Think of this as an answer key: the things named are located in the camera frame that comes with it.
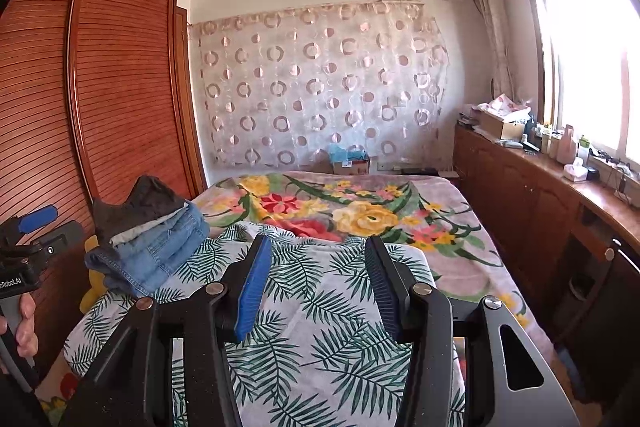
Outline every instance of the wooden wardrobe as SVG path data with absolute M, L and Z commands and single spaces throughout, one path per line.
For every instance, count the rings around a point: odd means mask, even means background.
M 76 219 L 89 235 L 92 201 L 124 201 L 141 174 L 185 198 L 204 190 L 175 3 L 11 0 L 0 18 L 0 221 L 55 204 L 47 229 Z M 83 253 L 52 259 L 34 295 L 43 369 L 79 320 Z

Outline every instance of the pink bottle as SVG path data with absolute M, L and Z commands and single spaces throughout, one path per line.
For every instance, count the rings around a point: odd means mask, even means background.
M 571 125 L 564 126 L 564 135 L 558 144 L 558 156 L 556 160 L 562 165 L 570 165 L 574 162 L 578 153 L 578 139 L 574 137 L 574 128 Z

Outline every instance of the screw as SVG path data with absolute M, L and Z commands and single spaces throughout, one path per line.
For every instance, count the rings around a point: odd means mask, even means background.
M 484 298 L 484 305 L 490 310 L 497 310 L 502 306 L 502 301 L 493 295 L 489 295 Z
M 414 293 L 418 295 L 429 295 L 433 290 L 431 286 L 424 282 L 418 282 L 414 284 Z
M 222 282 L 212 282 L 210 284 L 207 284 L 206 288 L 204 288 L 204 291 L 206 291 L 209 295 L 218 295 L 219 293 L 222 293 L 223 289 L 225 289 L 225 285 L 223 285 Z
M 154 305 L 154 300 L 151 297 L 142 297 L 136 301 L 136 308 L 139 310 L 148 310 Z

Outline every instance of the hand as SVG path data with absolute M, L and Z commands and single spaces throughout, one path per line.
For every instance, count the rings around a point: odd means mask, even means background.
M 31 294 L 23 293 L 20 296 L 20 314 L 22 321 L 15 330 L 15 340 L 18 343 L 18 355 L 21 357 L 32 357 L 38 352 L 38 338 L 34 333 L 35 321 L 33 313 L 36 311 L 36 303 Z M 6 318 L 0 317 L 0 335 L 6 333 Z M 4 374 L 7 370 L 0 362 L 0 369 Z

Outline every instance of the wall covering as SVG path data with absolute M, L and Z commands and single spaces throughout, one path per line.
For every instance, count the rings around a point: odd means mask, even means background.
M 191 39 L 203 153 L 219 164 L 319 170 L 331 144 L 387 164 L 438 161 L 449 56 L 423 4 L 236 16 L 194 25 Z

